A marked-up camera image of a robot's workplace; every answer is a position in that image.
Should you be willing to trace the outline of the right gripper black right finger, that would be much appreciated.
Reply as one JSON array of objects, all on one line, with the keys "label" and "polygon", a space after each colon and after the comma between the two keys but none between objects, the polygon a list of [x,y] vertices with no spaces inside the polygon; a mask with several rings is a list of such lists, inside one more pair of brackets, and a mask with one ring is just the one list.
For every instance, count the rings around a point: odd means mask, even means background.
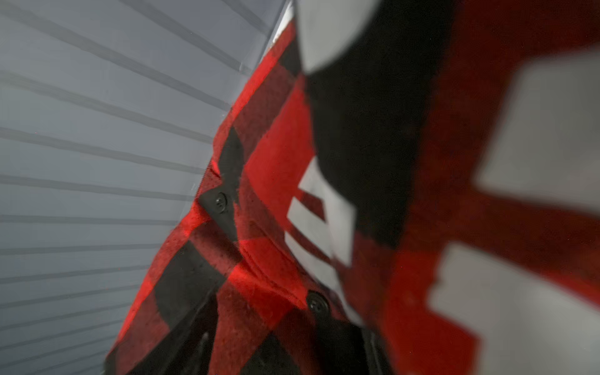
[{"label": "right gripper black right finger", "polygon": [[393,375],[384,343],[378,334],[367,328],[361,330],[369,375]]}]

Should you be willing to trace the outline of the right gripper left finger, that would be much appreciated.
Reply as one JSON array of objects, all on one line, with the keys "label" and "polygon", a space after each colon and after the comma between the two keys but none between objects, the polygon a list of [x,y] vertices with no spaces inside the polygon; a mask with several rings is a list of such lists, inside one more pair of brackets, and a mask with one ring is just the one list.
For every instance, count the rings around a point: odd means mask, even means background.
[{"label": "right gripper left finger", "polygon": [[207,374],[218,322],[214,293],[157,293],[127,334],[129,374]]}]

